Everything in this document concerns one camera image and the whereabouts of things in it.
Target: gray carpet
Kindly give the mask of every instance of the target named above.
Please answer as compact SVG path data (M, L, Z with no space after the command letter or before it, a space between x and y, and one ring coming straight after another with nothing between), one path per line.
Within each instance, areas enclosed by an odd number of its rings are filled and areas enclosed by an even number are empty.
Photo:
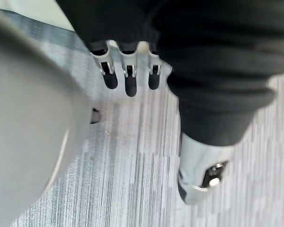
M159 90L148 88L146 56L139 56L138 94L129 98L116 50L119 86L109 90L73 32L5 14L103 113L82 154L13 227L284 227L284 77L271 81L279 96L257 114L220 188L189 207L176 187L177 99L164 79Z

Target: striped carpet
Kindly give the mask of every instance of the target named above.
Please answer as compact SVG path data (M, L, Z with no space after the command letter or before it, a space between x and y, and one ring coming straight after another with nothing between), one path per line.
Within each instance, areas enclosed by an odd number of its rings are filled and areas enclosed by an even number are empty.
M284 77L271 81L279 96L257 114L220 188L189 207L176 186L177 99L164 78L159 90L148 88L146 55L139 55L137 96L129 98L115 49L119 86L109 90L73 32L5 15L70 72L103 114L81 155L13 227L284 227Z

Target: black fingertip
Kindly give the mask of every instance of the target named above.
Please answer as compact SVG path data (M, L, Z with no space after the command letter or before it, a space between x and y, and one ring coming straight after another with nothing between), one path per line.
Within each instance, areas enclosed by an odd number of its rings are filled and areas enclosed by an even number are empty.
M118 79L115 73L103 75L105 85L109 89L115 89L118 86Z
M150 74L148 77L148 86L152 90L156 90L159 87L160 83L160 75L158 74Z
M125 91L129 97L134 97L137 94L137 81L136 78L125 78Z

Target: black sleeve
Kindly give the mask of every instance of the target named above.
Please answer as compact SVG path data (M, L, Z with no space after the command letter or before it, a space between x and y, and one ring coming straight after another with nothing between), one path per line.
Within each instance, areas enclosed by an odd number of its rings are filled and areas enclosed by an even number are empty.
M284 73L284 0L171 0L154 19L174 69L182 131L216 146L240 141Z

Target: floor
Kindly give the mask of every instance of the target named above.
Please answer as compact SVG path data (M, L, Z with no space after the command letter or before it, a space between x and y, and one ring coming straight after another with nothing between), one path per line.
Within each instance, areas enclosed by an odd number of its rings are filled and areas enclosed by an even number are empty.
M284 227L284 77L271 81L279 96L257 114L220 188L189 207L176 184L177 99L163 77L158 90L148 88L146 55L139 55L138 94L129 98L116 49L119 86L109 90L73 32L5 14L103 114L90 126L82 154L13 227Z

